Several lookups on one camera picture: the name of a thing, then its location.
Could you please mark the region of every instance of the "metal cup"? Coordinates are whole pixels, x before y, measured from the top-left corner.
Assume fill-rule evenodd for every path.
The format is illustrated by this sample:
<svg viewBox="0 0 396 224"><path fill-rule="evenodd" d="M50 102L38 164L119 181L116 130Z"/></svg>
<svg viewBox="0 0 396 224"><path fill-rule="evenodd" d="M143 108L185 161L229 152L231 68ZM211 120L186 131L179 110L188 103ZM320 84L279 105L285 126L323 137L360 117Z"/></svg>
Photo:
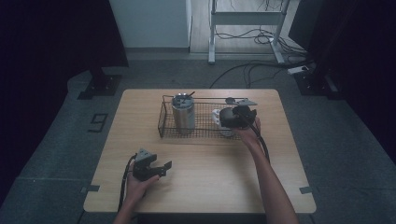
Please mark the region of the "metal cup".
<svg viewBox="0 0 396 224"><path fill-rule="evenodd" d="M178 93L172 99L172 109L177 131L192 133L195 128L194 100L187 93Z"/></svg>

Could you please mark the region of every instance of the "gray carpet floor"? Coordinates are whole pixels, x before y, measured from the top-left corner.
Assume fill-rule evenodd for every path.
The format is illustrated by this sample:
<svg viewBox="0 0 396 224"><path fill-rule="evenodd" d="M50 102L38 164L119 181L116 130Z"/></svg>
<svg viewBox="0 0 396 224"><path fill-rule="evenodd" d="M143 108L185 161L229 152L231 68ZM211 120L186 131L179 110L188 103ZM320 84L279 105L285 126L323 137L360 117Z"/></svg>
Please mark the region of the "gray carpet floor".
<svg viewBox="0 0 396 224"><path fill-rule="evenodd" d="M105 69L108 75L122 75L114 96L91 100L78 100L91 75L84 72L71 78L56 120L1 207L0 223L111 223L115 213L86 213L83 203L122 92L207 89L223 72L246 62L217 60L209 65L206 60L133 60L130 68ZM278 70L254 70L252 80L269 78L251 88L279 92L318 208L314 214L300 214L301 223L396 223L396 167L371 132L347 102L302 96L286 70L271 77ZM240 68L213 88L245 87ZM98 128L91 120L102 113L108 114L104 129L88 132ZM183 218L178 221L191 222Z"/></svg>

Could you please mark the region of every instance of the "printed number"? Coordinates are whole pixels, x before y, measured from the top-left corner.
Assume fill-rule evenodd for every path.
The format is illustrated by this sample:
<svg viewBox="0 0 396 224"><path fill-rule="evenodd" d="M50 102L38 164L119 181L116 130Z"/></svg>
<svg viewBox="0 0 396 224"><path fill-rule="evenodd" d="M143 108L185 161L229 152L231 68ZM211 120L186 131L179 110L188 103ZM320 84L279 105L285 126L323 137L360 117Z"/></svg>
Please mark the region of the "printed number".
<svg viewBox="0 0 396 224"><path fill-rule="evenodd" d="M98 130L89 129L88 132L89 133L101 133L103 130L103 127L105 127L107 116L108 116L108 114L94 114L93 118L91 120L91 124L100 124L100 128Z"/></svg>

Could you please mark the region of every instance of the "wire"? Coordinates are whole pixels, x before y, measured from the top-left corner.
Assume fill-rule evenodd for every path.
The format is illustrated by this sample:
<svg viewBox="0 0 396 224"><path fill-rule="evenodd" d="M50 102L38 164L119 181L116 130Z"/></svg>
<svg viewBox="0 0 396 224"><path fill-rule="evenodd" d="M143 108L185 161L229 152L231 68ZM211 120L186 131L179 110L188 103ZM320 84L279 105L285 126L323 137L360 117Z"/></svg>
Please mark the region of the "wire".
<svg viewBox="0 0 396 224"><path fill-rule="evenodd" d="M259 11L259 9L260 9L260 7L264 4L264 2L265 1L267 1L268 2L268 0L262 0L262 3L259 5L259 7L257 8L257 10L256 11Z"/></svg>
<svg viewBox="0 0 396 224"><path fill-rule="evenodd" d="M251 84L251 76L250 76L250 74L251 74L251 71L253 71L254 68L259 67L259 66L265 66L265 65L262 65L262 64L259 64L259 63L258 64L253 64L252 66L250 66L250 68L248 69L248 72L246 74L245 74L245 70L246 69L244 69L244 77L247 76L247 82L245 83L247 89L250 89L250 84Z"/></svg>
<svg viewBox="0 0 396 224"><path fill-rule="evenodd" d="M241 114L241 112L236 111L236 113L239 115L239 118L241 118L241 119L251 128L251 130L256 134L256 136L257 136L257 138L259 139L260 143L262 143L262 150L264 151L265 158L267 158L267 160L270 162L270 155L269 155L269 153L268 153L268 148L267 148L267 145L265 144L264 139L262 138L262 135L261 135L260 131L259 131L258 129L256 129L256 127L254 127L254 125L251 124L251 123L247 120L247 118L245 118L245 116L243 116L243 115Z"/></svg>
<svg viewBox="0 0 396 224"><path fill-rule="evenodd" d="M230 5L233 8L233 10L236 11L235 7L233 7L233 0L230 0Z"/></svg>
<svg viewBox="0 0 396 224"><path fill-rule="evenodd" d="M260 29L259 29L259 30L261 31L261 33L259 34L259 36L266 37L267 39L268 39L269 37L273 37L273 36L274 36L274 33L269 32L269 31L266 31L266 30L263 30L263 29L262 29L262 26L260 26ZM294 41L289 40L289 39L287 39L287 38L283 38L282 36L280 36L279 39L278 39L279 45L281 46L281 48L282 48L285 52L287 52L287 53L295 53L295 54L300 54L300 55L305 55L305 54L306 54L306 50L305 50L305 49L301 49L301 48L296 48L296 47L290 46L286 41L294 42Z"/></svg>
<svg viewBox="0 0 396 224"><path fill-rule="evenodd" d="M79 224L79 223L81 222L82 216L84 216L84 214L85 214L85 210L82 209L82 212L81 212L81 214L80 214L79 217L78 217L77 224Z"/></svg>
<svg viewBox="0 0 396 224"><path fill-rule="evenodd" d="M260 60L251 61L250 63L243 63L243 64L240 64L240 65L234 66L234 67L228 69L227 71L223 72L220 76L218 76L218 77L212 82L212 84L209 86L209 89L212 89L213 86L214 86L222 77L224 77L225 75L227 75L229 72L231 72L231 71L233 71L233 70L235 70L235 69L237 69L237 68L240 68L240 67L245 67L245 68L244 68L244 71L246 71L246 69L247 69L246 66L250 66L250 65L251 65L251 66L253 66L253 65L269 66L269 67L277 67L277 68L282 68L282 69L288 69L288 68L292 68L292 67L298 67L298 66L306 65L306 64L312 63L312 62L313 62L313 61L312 61L311 59L306 59L306 60L301 61L301 62L298 62L298 63L290 63L290 64L268 63L268 62L266 62L266 61L260 61ZM245 84L248 85L249 81L246 80L245 74L244 74L244 80L245 80Z"/></svg>
<svg viewBox="0 0 396 224"><path fill-rule="evenodd" d="M269 6L270 6L270 0L267 0L267 2L265 3L265 11L268 10Z"/></svg>
<svg viewBox="0 0 396 224"><path fill-rule="evenodd" d="M260 31L260 29L253 29L253 30L249 30L241 35L229 35L229 34L225 34L225 33L219 33L217 28L215 27L215 31L216 31L216 35L220 38L220 39L234 39L234 38L239 38L239 39L250 39L250 38L257 38L256 35L253 36L244 36L244 35L248 35L254 31Z"/></svg>
<svg viewBox="0 0 396 224"><path fill-rule="evenodd" d="M273 73L273 75L272 75L271 77L262 77L262 78L260 78L260 79L257 79L257 80L254 80L254 81L250 82L248 88L250 89L251 84L253 84L253 83L256 83L256 82L259 82L259 81L262 81L262 80L265 80L265 79L272 79L272 78L274 78L277 74L279 74L279 73L280 73L281 71L283 71L283 70L285 70L285 68L279 69L278 71L276 71L275 73Z"/></svg>
<svg viewBox="0 0 396 224"><path fill-rule="evenodd" d="M118 210L118 211L120 211L120 209L121 209L121 207L122 207L123 197L124 197L124 193L125 193L125 182L126 182L126 179L127 179L129 167L131 166L131 161L132 161L133 159L136 158L136 155L137 155L137 154L134 154L134 155L128 160L128 163L127 163L127 165L126 165L126 167L125 167L124 174L123 174L123 176L122 176L121 190L120 190L120 201L119 201L119 210Z"/></svg>

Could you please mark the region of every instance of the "wire basket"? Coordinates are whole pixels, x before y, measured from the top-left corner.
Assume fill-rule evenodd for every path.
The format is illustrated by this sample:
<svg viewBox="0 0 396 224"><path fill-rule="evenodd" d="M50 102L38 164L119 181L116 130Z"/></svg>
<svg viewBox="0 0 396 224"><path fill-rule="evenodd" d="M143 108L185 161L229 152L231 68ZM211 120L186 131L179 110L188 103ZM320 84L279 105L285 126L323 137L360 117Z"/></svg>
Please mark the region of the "wire basket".
<svg viewBox="0 0 396 224"><path fill-rule="evenodd" d="M172 109L173 96L164 95L161 106L160 118L158 121L158 131L160 137L171 138L228 138L239 139L237 134L224 136L221 134L218 124L212 119L214 109L234 107L234 105L210 103L211 101L223 100L226 98L194 98L195 128L189 133L180 133L177 130Z"/></svg>

